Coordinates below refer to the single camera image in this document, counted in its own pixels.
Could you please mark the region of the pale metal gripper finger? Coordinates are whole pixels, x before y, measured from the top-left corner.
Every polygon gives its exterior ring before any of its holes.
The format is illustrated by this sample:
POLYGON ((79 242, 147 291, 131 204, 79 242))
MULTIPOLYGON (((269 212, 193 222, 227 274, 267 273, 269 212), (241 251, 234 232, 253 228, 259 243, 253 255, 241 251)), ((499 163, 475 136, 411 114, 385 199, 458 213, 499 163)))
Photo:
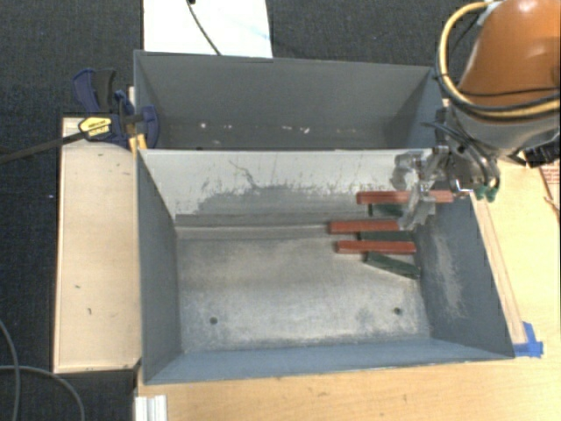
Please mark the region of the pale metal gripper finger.
POLYGON ((424 225, 426 220, 436 212, 436 198, 429 191, 413 189, 398 219, 401 231, 412 231, 418 225, 424 225))
POLYGON ((432 179, 425 174, 428 156, 425 152, 406 152, 394 157, 391 180, 396 190, 411 190, 419 184, 426 189, 432 187, 432 179))

